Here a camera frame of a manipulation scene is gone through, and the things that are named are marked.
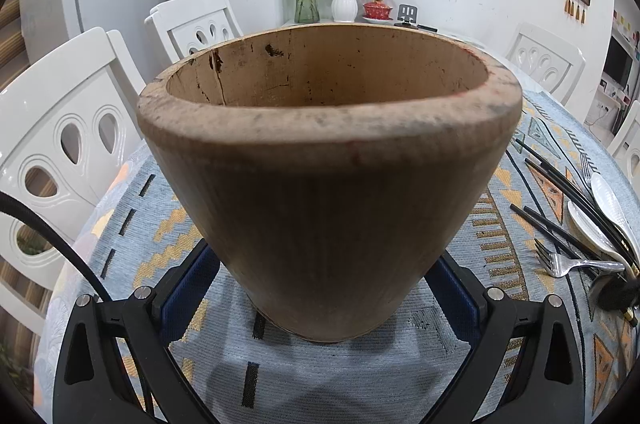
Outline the brown wooden utensil pot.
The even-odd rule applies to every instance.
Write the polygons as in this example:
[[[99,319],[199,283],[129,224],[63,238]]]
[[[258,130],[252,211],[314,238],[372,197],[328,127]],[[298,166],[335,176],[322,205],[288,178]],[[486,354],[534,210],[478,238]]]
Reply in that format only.
[[[304,340],[383,324],[468,217],[518,127],[492,56],[419,29],[314,24],[194,53],[137,123],[255,308]]]

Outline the silver fork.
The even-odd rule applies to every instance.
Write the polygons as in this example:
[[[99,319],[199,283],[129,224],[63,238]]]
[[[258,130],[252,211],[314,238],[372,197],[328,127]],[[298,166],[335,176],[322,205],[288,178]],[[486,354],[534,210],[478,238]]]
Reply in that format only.
[[[602,261],[568,258],[561,254],[550,251],[538,239],[535,240],[536,254],[544,270],[559,279],[566,277],[574,269],[593,269],[606,274],[616,274],[625,272],[624,265],[618,261]]]

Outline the patterned blue table mat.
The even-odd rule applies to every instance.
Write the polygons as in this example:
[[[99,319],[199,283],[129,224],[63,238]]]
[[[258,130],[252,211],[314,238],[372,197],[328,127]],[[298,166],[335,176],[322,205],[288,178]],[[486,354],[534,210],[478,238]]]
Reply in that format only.
[[[639,202],[603,142],[530,92],[516,140],[450,251],[485,285],[518,299],[565,301],[585,373],[586,422],[614,399],[639,355],[638,332],[596,304],[586,270],[546,274],[535,254],[531,208],[567,230],[567,203],[529,165],[548,158],[576,181],[600,173],[631,225]],[[198,243],[194,227],[145,145],[134,150],[81,230],[76,251],[116,298],[152,285]],[[430,289],[418,285],[390,320],[351,342],[316,345],[264,322],[242,288],[220,271],[194,316],[169,346],[186,379],[225,423],[414,423],[454,375],[466,346],[454,336]]]

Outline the lower silver spoon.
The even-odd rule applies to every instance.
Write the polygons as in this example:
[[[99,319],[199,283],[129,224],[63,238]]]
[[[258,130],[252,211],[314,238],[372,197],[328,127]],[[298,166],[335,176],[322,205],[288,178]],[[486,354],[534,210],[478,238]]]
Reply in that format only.
[[[627,258],[616,251],[603,232],[572,201],[567,202],[567,210],[579,232],[597,248],[598,252],[622,263],[628,277],[634,280],[639,272],[638,268],[632,266]]]

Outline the silver spoon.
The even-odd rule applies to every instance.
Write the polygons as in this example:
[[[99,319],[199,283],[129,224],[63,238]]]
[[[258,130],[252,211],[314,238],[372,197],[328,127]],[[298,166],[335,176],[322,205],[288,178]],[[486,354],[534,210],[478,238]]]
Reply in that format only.
[[[622,205],[620,205],[620,201],[615,196],[613,189],[600,173],[593,173],[590,184],[592,195],[600,210],[605,214],[605,217],[610,219],[611,222],[622,231],[629,244],[632,257],[634,257],[634,263],[639,265],[640,254],[638,241],[634,233],[631,232],[631,226],[624,215]]]
[[[638,268],[632,266],[627,258],[616,251],[603,232],[572,201],[567,202],[567,210],[579,232],[597,248],[598,252],[622,263],[628,277],[634,280],[639,272]]]

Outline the black chopstick lower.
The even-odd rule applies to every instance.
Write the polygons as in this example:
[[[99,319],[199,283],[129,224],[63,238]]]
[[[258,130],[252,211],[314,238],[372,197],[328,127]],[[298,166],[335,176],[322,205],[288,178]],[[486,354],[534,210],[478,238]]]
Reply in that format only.
[[[573,259],[584,259],[585,257],[597,259],[595,251],[591,249],[576,236],[561,228],[559,225],[548,220],[546,217],[536,213],[529,207],[521,208],[515,204],[511,204],[510,208],[515,214],[533,225],[538,231],[544,233],[544,236],[551,240],[554,245],[562,251],[567,257]]]

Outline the upper silver spoon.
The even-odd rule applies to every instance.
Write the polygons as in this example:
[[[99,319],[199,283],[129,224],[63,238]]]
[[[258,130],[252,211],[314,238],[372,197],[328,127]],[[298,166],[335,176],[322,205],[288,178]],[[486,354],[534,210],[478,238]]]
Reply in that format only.
[[[634,263],[639,265],[640,254],[638,241],[634,233],[631,232],[631,226],[624,215],[622,205],[620,205],[620,201],[615,196],[613,189],[600,173],[593,173],[590,184],[592,195],[600,210],[605,214],[605,217],[610,219],[611,222],[622,231],[629,244],[632,257],[634,257]]]

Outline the far right white chair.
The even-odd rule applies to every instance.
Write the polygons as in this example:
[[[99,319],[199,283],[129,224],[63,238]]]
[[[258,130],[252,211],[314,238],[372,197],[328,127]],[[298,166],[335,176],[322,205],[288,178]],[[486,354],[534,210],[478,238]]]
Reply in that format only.
[[[640,103],[634,101],[617,131],[608,153],[623,171],[635,190],[639,190],[640,177]]]

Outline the near white dining chair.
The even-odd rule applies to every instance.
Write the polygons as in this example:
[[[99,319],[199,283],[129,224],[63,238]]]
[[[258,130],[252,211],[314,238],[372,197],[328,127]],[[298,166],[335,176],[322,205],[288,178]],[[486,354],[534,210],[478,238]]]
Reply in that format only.
[[[1,92],[1,190],[72,244],[142,134],[145,83],[117,30],[95,27]]]

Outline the white dining chair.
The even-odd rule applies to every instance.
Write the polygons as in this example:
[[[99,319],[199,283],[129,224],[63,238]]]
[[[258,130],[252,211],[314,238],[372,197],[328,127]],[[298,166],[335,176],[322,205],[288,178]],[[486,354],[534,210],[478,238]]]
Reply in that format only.
[[[1,190],[72,244],[142,134],[145,83],[117,30],[95,27],[1,92]]]
[[[150,9],[144,27],[163,68],[243,36],[229,0],[165,1]]]

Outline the right side white chair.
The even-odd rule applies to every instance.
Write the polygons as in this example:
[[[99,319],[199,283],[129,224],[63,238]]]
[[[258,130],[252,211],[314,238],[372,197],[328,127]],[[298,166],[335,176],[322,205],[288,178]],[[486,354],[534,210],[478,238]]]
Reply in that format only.
[[[518,25],[506,58],[563,106],[586,66],[577,46],[530,23]]]

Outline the far white dining chair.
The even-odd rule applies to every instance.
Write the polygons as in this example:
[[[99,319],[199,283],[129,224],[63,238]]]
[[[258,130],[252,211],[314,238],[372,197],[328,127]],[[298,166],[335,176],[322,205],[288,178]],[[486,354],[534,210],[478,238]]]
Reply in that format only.
[[[229,0],[165,1],[150,9],[144,27],[163,68],[243,36]]]

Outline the white refrigerator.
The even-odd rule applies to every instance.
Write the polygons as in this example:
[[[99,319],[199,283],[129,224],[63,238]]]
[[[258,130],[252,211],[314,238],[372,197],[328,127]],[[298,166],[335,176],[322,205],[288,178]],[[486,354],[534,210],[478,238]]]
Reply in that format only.
[[[163,0],[20,0],[27,58],[43,55],[93,27],[116,29],[144,79],[156,69],[144,20]]]

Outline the grey phone stand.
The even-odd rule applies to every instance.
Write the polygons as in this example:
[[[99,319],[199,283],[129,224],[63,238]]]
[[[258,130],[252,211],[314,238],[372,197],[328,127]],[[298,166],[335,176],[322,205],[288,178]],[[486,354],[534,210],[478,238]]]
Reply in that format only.
[[[398,6],[396,26],[417,28],[418,27],[418,8],[411,4],[401,4]]]

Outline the red lidded tea cup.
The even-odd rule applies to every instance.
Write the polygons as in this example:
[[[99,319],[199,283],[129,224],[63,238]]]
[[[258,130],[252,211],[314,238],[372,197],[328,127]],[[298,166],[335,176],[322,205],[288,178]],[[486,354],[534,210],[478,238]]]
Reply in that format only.
[[[369,23],[393,23],[393,8],[384,0],[372,0],[363,5],[362,18]]]

